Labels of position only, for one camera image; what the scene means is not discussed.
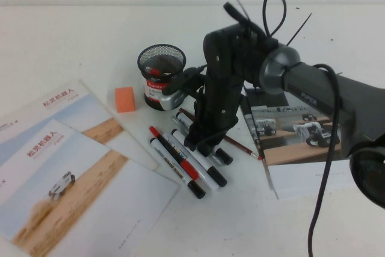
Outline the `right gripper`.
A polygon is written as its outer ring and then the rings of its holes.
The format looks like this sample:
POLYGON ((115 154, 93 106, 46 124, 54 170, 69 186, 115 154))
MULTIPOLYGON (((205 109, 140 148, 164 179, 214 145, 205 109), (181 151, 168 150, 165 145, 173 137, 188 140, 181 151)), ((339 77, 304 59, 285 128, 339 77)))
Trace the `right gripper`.
POLYGON ((204 92, 196 104, 196 120, 189 127, 183 144, 208 156, 227 131, 238 121, 236 116, 243 79, 238 76, 205 76, 204 92))

